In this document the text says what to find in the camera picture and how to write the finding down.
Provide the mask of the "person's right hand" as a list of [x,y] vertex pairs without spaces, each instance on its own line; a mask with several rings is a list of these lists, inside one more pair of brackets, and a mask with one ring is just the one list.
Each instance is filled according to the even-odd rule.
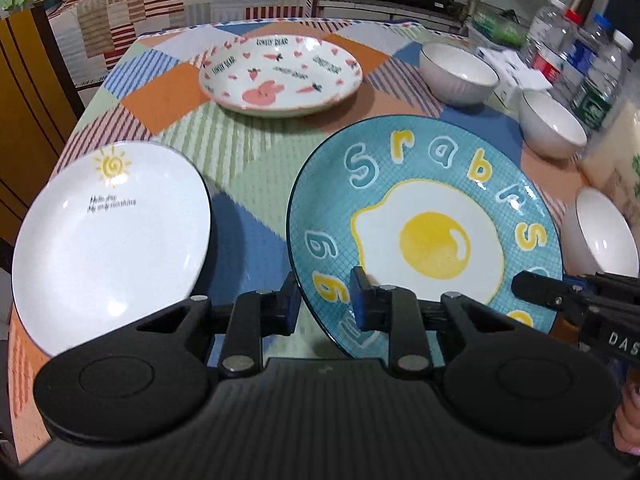
[[639,385],[630,382],[622,389],[622,402],[615,412],[613,438],[620,452],[640,453]]

